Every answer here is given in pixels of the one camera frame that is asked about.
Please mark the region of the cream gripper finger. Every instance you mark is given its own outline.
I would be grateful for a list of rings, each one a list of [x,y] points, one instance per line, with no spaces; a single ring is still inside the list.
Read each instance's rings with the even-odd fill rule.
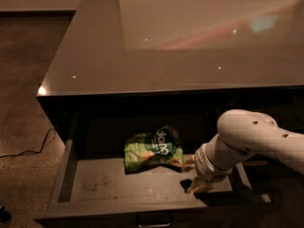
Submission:
[[[195,177],[186,192],[188,194],[201,194],[206,193],[214,188],[214,184],[211,181],[203,180],[199,177]]]
[[[183,166],[181,168],[182,172],[188,172],[195,168],[195,156],[191,155],[183,162]]]

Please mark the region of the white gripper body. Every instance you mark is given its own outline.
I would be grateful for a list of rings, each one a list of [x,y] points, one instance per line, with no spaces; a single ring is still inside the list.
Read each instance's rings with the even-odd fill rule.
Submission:
[[[198,177],[207,182],[221,182],[232,173],[232,169],[221,170],[215,167],[207,157],[206,147],[207,143],[204,143],[194,156]]]

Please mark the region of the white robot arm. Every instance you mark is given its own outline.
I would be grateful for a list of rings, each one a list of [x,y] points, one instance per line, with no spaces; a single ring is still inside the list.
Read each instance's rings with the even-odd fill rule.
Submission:
[[[186,161],[185,166],[197,172],[186,192],[196,195],[212,190],[237,164],[254,155],[272,158],[304,174],[304,135],[279,127],[264,113],[228,110],[218,118],[217,134]]]

